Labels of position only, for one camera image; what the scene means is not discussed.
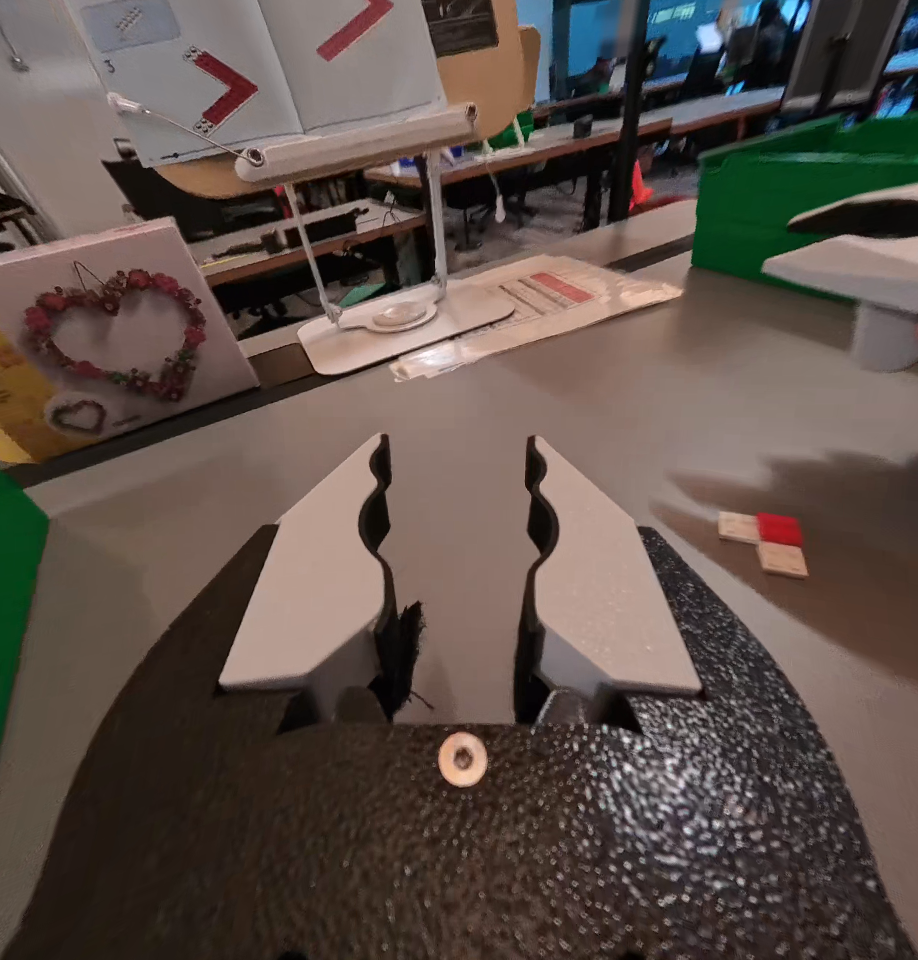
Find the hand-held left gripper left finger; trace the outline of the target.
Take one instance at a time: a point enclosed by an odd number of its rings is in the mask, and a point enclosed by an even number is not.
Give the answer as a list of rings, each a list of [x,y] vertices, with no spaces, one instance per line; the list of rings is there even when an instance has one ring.
[[[297,692],[332,719],[362,689],[393,719],[396,601],[379,552],[391,483],[390,440],[378,433],[278,519],[219,690]]]

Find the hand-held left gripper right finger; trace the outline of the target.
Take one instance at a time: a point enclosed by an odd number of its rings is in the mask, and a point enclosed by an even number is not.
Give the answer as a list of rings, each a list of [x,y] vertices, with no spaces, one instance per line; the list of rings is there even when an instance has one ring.
[[[615,692],[703,691],[633,518],[540,436],[526,444],[527,534],[513,703],[557,690],[594,702]]]

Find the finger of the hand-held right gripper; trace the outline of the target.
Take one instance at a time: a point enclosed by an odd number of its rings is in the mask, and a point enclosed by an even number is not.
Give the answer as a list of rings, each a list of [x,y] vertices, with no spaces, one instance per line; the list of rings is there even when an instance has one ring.
[[[772,279],[854,302],[850,354],[862,369],[918,364],[918,236],[832,237],[766,259]]]
[[[829,237],[918,237],[918,183],[870,191],[803,212],[788,222],[787,230]]]

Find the red lego plate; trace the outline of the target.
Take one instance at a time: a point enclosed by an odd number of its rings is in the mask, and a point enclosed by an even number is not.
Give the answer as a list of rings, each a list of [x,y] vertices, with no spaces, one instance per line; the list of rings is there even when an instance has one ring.
[[[802,548],[801,523],[794,517],[770,512],[759,512],[754,517],[761,543]]]

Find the lego instruction booklet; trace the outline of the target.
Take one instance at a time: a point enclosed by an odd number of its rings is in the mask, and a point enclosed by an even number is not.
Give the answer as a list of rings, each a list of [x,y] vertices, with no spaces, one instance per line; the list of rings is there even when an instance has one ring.
[[[140,162],[159,167],[445,106],[421,2],[65,2]]]

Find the lego set box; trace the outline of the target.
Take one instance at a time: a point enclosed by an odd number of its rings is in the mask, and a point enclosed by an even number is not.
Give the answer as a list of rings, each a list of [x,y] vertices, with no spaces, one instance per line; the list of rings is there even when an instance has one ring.
[[[172,219],[0,254],[0,464],[258,387]]]

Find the green plastic bin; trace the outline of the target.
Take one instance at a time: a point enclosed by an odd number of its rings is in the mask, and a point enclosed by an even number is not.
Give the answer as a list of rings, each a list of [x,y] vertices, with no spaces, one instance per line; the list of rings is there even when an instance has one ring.
[[[918,111],[852,125],[837,116],[711,150],[701,158],[692,265],[811,296],[766,276],[768,258],[832,237],[790,233],[795,216],[870,191],[918,184]]]
[[[0,745],[48,529],[45,512],[0,471]]]

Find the black metal pole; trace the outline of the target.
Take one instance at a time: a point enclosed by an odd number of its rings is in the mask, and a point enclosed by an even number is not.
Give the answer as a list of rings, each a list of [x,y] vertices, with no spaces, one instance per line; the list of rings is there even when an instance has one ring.
[[[647,68],[649,1],[623,2],[617,51],[625,55],[622,126],[612,154],[608,223],[626,220],[633,199],[633,172],[637,160],[642,86]]]

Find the clear plastic bag with papers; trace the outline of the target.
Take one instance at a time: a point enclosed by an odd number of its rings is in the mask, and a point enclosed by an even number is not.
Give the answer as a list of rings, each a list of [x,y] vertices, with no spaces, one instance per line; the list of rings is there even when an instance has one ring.
[[[485,270],[469,281],[506,296],[513,314],[395,359],[389,365],[395,380],[452,373],[493,355],[665,305],[683,294],[681,285],[661,279],[546,254]]]

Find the wooden book stand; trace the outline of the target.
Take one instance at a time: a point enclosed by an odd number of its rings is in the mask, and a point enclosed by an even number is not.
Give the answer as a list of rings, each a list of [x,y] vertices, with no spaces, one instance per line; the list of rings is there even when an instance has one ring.
[[[540,42],[536,30],[522,40],[514,2],[492,2],[498,26],[496,47],[437,58],[446,104],[403,119],[344,131],[303,134],[243,150],[159,166],[165,179],[191,194],[228,199],[274,186],[286,188],[406,156],[425,161],[435,249],[431,280],[378,302],[341,309],[329,303],[320,271],[311,266],[325,319],[298,334],[315,370],[329,376],[350,372],[431,342],[500,321],[513,313],[501,294],[448,284],[441,201],[441,153],[484,142],[513,124],[536,92]]]

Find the long office desk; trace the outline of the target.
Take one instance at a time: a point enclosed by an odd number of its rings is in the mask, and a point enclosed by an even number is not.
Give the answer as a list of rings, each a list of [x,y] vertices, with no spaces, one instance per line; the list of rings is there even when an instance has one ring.
[[[639,118],[638,138],[641,143],[662,141],[722,124],[744,122],[753,116],[776,111],[783,95],[784,89],[779,86],[705,97],[646,111]],[[538,129],[522,148],[506,148],[488,154],[465,153],[453,162],[443,162],[441,184],[450,186],[487,174],[612,147],[620,139],[622,126],[620,118],[594,121],[591,134],[584,138],[573,137],[572,126],[564,124]]]

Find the wooden office desk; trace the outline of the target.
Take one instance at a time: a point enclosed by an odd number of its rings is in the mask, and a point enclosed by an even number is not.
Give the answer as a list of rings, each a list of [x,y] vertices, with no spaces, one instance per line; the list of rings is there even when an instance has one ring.
[[[305,248],[298,237],[303,225],[314,258],[364,250],[369,244],[426,227],[426,215],[399,203],[366,198],[303,215],[250,226],[189,244],[189,251],[210,287],[245,282],[303,267]]]

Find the black office chair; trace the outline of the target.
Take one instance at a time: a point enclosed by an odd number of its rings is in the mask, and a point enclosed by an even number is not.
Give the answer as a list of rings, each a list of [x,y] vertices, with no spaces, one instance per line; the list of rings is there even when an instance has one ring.
[[[519,175],[485,174],[443,188],[444,205],[461,214],[455,234],[456,249],[466,252],[480,246],[478,236],[491,222],[521,228],[538,210],[527,202],[528,185]]]

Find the black printed sheet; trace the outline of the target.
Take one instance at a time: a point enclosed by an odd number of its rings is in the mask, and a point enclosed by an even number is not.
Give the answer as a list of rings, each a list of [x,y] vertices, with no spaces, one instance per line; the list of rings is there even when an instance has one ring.
[[[498,26],[491,1],[420,3],[437,59],[498,45]]]

